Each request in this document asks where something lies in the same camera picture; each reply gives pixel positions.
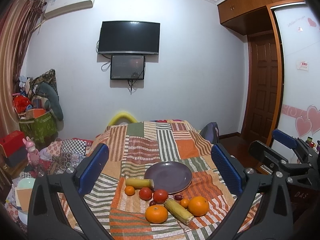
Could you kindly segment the large orange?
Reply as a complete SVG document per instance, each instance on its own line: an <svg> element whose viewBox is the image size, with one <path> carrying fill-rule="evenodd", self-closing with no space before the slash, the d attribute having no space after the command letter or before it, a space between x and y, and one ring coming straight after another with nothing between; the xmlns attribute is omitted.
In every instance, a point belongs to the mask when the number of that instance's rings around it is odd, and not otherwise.
<svg viewBox="0 0 320 240"><path fill-rule="evenodd" d="M161 224L168 219L168 211L164 206L152 205L146 209L145 218L150 223Z"/></svg>
<svg viewBox="0 0 320 240"><path fill-rule="evenodd" d="M192 198L188 204L188 211L195 217L201 217L207 214L209 202L202 196Z"/></svg>

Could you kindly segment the small mandarin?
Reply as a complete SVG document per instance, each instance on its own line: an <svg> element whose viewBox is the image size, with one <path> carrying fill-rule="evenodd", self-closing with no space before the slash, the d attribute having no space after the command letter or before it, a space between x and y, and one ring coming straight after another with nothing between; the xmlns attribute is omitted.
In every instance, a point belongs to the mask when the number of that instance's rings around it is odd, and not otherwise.
<svg viewBox="0 0 320 240"><path fill-rule="evenodd" d="M135 194L135 188L133 186L126 186L124 192L127 196L133 196Z"/></svg>
<svg viewBox="0 0 320 240"><path fill-rule="evenodd" d="M188 205L189 205L189 200L186 199L186 198L183 198L182 200L180 200L180 205L181 205L182 207L184 207L185 209L187 209L187 208L188 208Z"/></svg>

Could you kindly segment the red tomato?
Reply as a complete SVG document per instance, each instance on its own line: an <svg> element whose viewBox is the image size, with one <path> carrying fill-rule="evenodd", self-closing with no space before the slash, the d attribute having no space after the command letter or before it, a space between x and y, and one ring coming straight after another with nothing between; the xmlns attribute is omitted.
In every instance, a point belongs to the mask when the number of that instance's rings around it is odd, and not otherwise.
<svg viewBox="0 0 320 240"><path fill-rule="evenodd" d="M139 197L140 199L144 201L149 201L152 199L152 190L148 187L143 187L139 191Z"/></svg>
<svg viewBox="0 0 320 240"><path fill-rule="evenodd" d="M153 200L157 204L163 204L168 198L168 192L162 189L156 190L153 193Z"/></svg>

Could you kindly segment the brown wooden door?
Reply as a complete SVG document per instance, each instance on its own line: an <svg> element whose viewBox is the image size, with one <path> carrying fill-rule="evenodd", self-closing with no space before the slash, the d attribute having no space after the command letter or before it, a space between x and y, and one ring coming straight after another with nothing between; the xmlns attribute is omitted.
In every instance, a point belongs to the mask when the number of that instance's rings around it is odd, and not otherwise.
<svg viewBox="0 0 320 240"><path fill-rule="evenodd" d="M267 143L276 109L278 58L274 33L250 36L249 88L242 137Z"/></svg>

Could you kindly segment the checkered floral quilt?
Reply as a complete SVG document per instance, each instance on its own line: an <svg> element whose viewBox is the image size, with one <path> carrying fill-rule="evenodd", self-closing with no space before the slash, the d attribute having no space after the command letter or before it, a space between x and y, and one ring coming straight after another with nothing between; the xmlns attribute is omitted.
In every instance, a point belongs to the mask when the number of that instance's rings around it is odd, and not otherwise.
<svg viewBox="0 0 320 240"><path fill-rule="evenodd" d="M49 146L39 151L40 161L38 168L47 174L57 174L64 172L69 167L77 167L79 163L88 155L93 144L91 140L84 139L65 139L51 142ZM15 189L22 179L27 181L22 186L24 189L30 188L30 183L35 180L36 172L28 165L17 178L12 182L11 189L6 197L4 207L11 219L19 221L19 207L16 204Z"/></svg>

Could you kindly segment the blue grey chair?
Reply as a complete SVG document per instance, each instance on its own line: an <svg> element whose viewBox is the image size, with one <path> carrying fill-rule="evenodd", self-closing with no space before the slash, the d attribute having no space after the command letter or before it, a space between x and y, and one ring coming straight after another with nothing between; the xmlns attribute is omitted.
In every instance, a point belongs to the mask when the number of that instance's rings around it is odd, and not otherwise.
<svg viewBox="0 0 320 240"><path fill-rule="evenodd" d="M200 136L208 140L211 144L217 144L220 142L219 128L216 122L210 122L201 131Z"/></svg>

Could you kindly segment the red box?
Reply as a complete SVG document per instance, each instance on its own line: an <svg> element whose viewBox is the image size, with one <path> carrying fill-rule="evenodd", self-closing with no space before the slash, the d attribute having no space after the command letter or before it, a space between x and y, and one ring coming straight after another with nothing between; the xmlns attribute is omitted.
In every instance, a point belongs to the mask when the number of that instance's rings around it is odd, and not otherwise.
<svg viewBox="0 0 320 240"><path fill-rule="evenodd" d="M21 131L13 131L9 135L1 138L1 153L4 157L8 158L17 150L19 150L24 144L24 133Z"/></svg>

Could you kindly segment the red grape right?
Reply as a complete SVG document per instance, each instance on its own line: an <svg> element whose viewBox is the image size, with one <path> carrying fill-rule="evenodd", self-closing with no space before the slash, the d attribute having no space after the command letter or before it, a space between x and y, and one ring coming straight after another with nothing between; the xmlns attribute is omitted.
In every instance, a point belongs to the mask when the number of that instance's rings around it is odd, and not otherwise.
<svg viewBox="0 0 320 240"><path fill-rule="evenodd" d="M179 195L179 194L176 194L176 195L174 196L174 199L175 199L175 200L182 200L183 197L182 197L181 195Z"/></svg>

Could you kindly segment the red grape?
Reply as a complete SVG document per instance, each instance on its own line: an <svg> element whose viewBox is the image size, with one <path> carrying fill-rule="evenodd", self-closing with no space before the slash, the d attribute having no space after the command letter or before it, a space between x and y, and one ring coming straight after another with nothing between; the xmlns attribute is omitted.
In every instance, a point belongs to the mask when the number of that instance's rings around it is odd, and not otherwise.
<svg viewBox="0 0 320 240"><path fill-rule="evenodd" d="M179 195L179 194L176 194L176 195L174 196L174 199L175 199L175 200L182 200L183 197L182 197L181 195Z"/></svg>
<svg viewBox="0 0 320 240"><path fill-rule="evenodd" d="M156 205L156 204L157 204L157 202L154 201L154 200L152 200L151 202L149 202L149 206L153 206L153 205Z"/></svg>

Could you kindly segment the purple ceramic plate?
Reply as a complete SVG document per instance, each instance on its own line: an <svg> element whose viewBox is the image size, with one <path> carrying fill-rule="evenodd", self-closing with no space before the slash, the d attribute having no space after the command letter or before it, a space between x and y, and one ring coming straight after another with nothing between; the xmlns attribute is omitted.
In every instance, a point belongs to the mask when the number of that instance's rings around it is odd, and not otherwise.
<svg viewBox="0 0 320 240"><path fill-rule="evenodd" d="M183 163L164 161L149 167L144 178L153 180L154 190L165 190L168 194L175 194L191 184L193 174Z"/></svg>

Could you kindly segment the striped patchwork blanket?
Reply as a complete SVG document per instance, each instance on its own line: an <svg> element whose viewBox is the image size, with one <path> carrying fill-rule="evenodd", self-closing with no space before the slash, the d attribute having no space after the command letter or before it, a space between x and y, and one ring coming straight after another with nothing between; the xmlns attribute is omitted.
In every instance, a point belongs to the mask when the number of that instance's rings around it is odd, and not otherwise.
<svg viewBox="0 0 320 240"><path fill-rule="evenodd" d="M145 121L109 126L93 141L108 146L109 159L90 194L84 197L102 226L115 239L206 239L222 222L236 200L211 160L212 145L187 121ZM203 196L209 211L184 225L173 216L162 224L145 218L148 203L124 192L125 179L143 178L161 161L176 161L193 174L184 198Z"/></svg>

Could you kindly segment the white wardrobe with hearts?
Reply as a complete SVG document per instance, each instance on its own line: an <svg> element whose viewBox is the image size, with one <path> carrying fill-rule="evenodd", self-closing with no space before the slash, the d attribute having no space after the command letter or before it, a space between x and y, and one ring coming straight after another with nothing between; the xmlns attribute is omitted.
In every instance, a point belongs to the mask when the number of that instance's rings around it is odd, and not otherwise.
<svg viewBox="0 0 320 240"><path fill-rule="evenodd" d="M319 20L305 3L272 8L283 56L278 129L319 142Z"/></svg>

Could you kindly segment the yellow foam headboard pad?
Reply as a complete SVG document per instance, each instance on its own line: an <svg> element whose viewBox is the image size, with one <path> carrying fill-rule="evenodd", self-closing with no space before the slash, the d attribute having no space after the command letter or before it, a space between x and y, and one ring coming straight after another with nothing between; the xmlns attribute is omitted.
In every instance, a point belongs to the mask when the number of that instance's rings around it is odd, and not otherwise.
<svg viewBox="0 0 320 240"><path fill-rule="evenodd" d="M112 117L112 119L108 123L108 126L119 125L122 122L126 124L131 124L137 123L138 121L130 113L118 112L114 117Z"/></svg>

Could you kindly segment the wooden overhead cabinet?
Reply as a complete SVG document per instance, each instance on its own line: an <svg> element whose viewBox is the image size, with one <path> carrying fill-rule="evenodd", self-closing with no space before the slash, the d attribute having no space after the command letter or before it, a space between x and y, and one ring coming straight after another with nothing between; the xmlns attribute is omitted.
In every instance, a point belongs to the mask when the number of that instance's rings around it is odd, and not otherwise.
<svg viewBox="0 0 320 240"><path fill-rule="evenodd" d="M267 6L291 0L225 0L218 7L220 24L241 35L272 30Z"/></svg>

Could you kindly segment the wall mounted black television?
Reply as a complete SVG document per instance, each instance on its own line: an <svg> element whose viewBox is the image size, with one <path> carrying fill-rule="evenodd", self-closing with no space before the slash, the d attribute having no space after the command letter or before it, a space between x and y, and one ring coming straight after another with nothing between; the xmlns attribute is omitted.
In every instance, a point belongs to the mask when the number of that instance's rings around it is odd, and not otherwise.
<svg viewBox="0 0 320 240"><path fill-rule="evenodd" d="M100 28L99 54L159 54L160 23L104 21Z"/></svg>

